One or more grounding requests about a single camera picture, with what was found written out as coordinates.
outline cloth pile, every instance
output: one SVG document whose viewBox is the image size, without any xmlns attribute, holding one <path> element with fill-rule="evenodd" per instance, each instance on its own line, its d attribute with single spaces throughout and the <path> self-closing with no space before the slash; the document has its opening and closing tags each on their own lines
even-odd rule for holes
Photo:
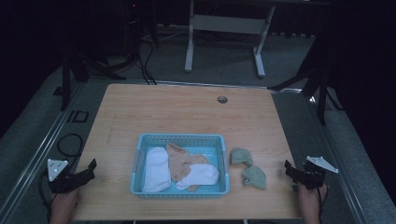
<svg viewBox="0 0 396 224">
<path fill-rule="evenodd" d="M 204 155 L 190 155 L 186 149 L 169 143 L 166 149 L 154 147 L 148 151 L 142 191 L 161 192 L 176 181 L 176 189 L 193 192 L 201 185 L 215 185 L 218 180 L 218 169 Z"/>
</svg>

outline blue plastic basket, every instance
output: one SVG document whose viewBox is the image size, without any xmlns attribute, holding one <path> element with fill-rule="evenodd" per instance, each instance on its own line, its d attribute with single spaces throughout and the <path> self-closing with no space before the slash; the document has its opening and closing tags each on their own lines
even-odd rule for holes
<svg viewBox="0 0 396 224">
<path fill-rule="evenodd" d="M 166 147 L 173 143 L 188 150 L 191 155 L 202 154 L 210 164 L 219 170 L 219 181 L 216 185 L 200 186 L 195 192 L 172 187 L 162 192 L 142 192 L 145 176 L 147 152 L 153 147 Z M 230 190 L 227 153 L 224 139 L 219 134 L 189 134 L 189 133 L 144 133 L 140 136 L 134 157 L 134 168 L 131 178 L 131 192 L 145 199 L 203 199 L 220 198 Z"/>
</svg>

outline wooden surface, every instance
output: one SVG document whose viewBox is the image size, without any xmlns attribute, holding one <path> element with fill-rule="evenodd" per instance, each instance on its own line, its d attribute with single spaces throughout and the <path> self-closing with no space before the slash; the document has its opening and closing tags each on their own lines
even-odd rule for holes
<svg viewBox="0 0 396 224">
<path fill-rule="evenodd" d="M 227 104 L 218 102 L 228 98 Z M 218 133 L 228 156 L 250 151 L 267 189 L 242 186 L 244 164 L 229 165 L 230 192 L 220 199 L 139 199 L 130 191 L 141 133 Z M 78 164 L 96 158 L 96 178 L 81 188 L 75 220 L 259 219 L 300 217 L 285 175 L 293 159 L 268 90 L 111 84 Z"/>
</svg>

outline white cloth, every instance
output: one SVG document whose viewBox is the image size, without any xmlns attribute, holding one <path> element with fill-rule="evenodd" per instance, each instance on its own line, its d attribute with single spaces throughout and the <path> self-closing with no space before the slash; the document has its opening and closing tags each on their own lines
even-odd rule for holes
<svg viewBox="0 0 396 224">
<path fill-rule="evenodd" d="M 160 192 L 171 187 L 168 154 L 163 147 L 154 147 L 146 157 L 146 175 L 143 192 Z"/>
<path fill-rule="evenodd" d="M 177 189 L 186 189 L 191 185 L 215 185 L 219 180 L 218 169 L 211 164 L 190 165 L 190 173 L 176 182 Z"/>
</svg>

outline human hand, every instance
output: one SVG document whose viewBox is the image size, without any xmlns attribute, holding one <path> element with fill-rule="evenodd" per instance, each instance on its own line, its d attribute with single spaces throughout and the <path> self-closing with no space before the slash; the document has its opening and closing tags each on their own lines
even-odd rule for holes
<svg viewBox="0 0 396 224">
<path fill-rule="evenodd" d="M 50 224 L 67 224 L 71 220 L 79 200 L 79 189 L 65 194 L 51 194 Z"/>
<path fill-rule="evenodd" d="M 327 185 L 319 188 L 321 201 L 327 194 Z M 298 203 L 305 224 L 319 224 L 319 196 L 317 189 L 307 190 L 306 186 L 298 182 Z"/>
</svg>

